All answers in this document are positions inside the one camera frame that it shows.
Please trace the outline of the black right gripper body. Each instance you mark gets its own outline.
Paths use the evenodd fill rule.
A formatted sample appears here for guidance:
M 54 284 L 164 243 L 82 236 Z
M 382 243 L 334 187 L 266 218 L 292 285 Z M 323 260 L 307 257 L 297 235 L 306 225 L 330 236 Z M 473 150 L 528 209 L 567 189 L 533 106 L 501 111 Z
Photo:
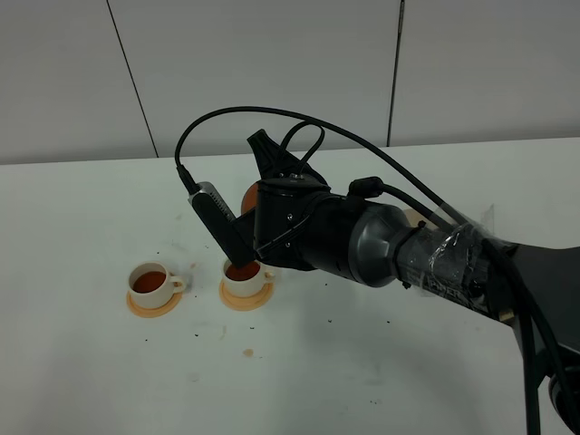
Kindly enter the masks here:
M 234 229 L 270 266 L 323 270 L 351 276 L 349 247 L 355 224 L 371 201 L 334 194 L 324 178 L 259 130 L 247 139 L 260 180 L 256 205 L 234 221 Z

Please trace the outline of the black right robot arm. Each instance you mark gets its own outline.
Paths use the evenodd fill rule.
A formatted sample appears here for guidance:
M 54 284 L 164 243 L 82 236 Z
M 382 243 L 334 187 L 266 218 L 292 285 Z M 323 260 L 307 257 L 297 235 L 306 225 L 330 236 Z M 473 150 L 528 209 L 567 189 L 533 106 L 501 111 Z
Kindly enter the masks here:
M 579 430 L 579 251 L 491 236 L 449 205 L 423 206 L 379 178 L 346 195 L 263 131 L 249 138 L 260 174 L 257 260 L 322 270 L 369 287 L 399 281 L 509 325 L 523 356 L 527 432 L 539 431 L 537 390 Z

